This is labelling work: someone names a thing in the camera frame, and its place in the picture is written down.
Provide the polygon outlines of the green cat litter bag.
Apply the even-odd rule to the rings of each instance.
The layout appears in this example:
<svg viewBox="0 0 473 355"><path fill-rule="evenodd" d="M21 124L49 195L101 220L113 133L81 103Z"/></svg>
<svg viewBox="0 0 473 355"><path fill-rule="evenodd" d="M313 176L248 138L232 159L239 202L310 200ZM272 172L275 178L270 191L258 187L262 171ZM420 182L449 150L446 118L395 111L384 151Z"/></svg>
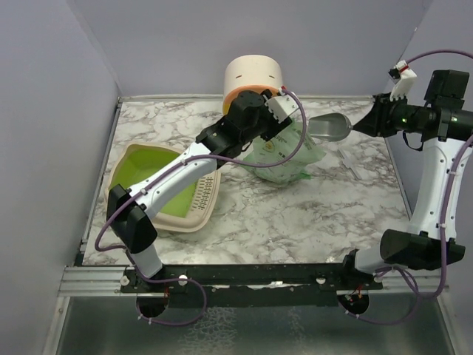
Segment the green cat litter bag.
<svg viewBox="0 0 473 355"><path fill-rule="evenodd" d="M299 144L301 133L302 123L293 122L270 141L256 138L252 143L252 151L243 160L258 166L284 160ZM309 178L306 167L319 162L324 156L324 150L307 133L304 143L289 161L271 168L262 169L250 166L243 166L243 168L263 180L286 184Z"/></svg>

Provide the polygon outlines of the silver metal scoop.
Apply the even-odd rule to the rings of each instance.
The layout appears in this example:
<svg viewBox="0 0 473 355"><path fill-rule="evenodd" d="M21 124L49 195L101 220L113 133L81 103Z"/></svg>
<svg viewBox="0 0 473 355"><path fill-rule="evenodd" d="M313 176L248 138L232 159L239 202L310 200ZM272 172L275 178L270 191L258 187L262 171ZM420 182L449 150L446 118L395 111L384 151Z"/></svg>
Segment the silver metal scoop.
<svg viewBox="0 0 473 355"><path fill-rule="evenodd" d="M338 112L312 117L308 121L310 136L321 141L342 141L352 130L350 119Z"/></svg>

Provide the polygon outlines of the grey plastic bag clip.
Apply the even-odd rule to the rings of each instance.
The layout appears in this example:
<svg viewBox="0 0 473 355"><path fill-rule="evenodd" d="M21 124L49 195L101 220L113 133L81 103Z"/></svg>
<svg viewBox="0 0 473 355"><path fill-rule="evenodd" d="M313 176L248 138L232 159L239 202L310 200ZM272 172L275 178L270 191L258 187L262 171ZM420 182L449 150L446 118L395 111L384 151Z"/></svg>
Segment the grey plastic bag clip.
<svg viewBox="0 0 473 355"><path fill-rule="evenodd" d="M341 158L341 162L343 163L344 167L352 173L353 177L356 180L361 180L362 176L355 167L355 164L353 163L351 157L343 149L338 149L338 154Z"/></svg>

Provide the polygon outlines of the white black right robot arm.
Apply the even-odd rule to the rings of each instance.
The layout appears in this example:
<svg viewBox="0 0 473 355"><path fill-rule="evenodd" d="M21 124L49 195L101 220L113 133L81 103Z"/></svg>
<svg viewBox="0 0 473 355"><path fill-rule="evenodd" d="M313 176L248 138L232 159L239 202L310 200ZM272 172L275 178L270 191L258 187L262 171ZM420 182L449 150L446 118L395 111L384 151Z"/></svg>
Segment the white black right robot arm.
<svg viewBox="0 0 473 355"><path fill-rule="evenodd" d="M392 91L376 95L372 109L353 129L382 138L398 132L421 135L418 199L405 231L388 229L378 245L344 258L339 279L348 289L356 289L367 274L383 267L444 270L465 254L464 246L455 241L455 217L462 174L472 154L472 112L463 109L469 74L435 70L425 105L416 106L406 98L417 78L414 71L401 64L389 73L396 82Z"/></svg>

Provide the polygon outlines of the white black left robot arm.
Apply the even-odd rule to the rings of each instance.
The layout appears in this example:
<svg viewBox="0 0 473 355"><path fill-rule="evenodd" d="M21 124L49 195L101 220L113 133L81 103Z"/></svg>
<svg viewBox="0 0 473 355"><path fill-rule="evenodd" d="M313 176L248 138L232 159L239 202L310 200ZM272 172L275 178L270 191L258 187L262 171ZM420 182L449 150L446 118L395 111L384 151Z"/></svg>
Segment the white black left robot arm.
<svg viewBox="0 0 473 355"><path fill-rule="evenodd" d="M232 100L228 112L204 128L171 163L129 188L117 184L109 191L106 226L124 244L140 271L137 282L144 290L156 291L163 283L153 218L190 185L234 161L255 138L268 141L288 127L298 104L285 88L277 94L244 90Z"/></svg>

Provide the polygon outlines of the beige green litter box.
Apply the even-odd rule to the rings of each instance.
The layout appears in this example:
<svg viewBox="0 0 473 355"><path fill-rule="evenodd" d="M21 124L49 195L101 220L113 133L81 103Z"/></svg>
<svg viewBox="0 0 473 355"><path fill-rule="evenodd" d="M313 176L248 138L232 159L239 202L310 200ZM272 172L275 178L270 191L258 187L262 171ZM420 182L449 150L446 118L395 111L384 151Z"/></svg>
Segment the beige green litter box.
<svg viewBox="0 0 473 355"><path fill-rule="evenodd" d="M131 189L147 207L153 226L164 231L192 233L209 221L220 189L217 161L201 144L185 150L151 143L131 143L110 172L105 193L116 185Z"/></svg>

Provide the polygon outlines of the cream round drawer cabinet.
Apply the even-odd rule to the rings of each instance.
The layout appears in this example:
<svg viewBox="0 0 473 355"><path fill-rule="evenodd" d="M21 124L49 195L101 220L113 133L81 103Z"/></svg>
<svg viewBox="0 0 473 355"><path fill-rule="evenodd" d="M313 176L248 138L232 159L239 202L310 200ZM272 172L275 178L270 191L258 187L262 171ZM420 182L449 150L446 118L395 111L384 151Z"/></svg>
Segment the cream round drawer cabinet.
<svg viewBox="0 0 473 355"><path fill-rule="evenodd" d="M222 113L226 115L241 91L261 93L269 89L276 93L283 85L278 62L266 55L243 55L235 58L225 69Z"/></svg>

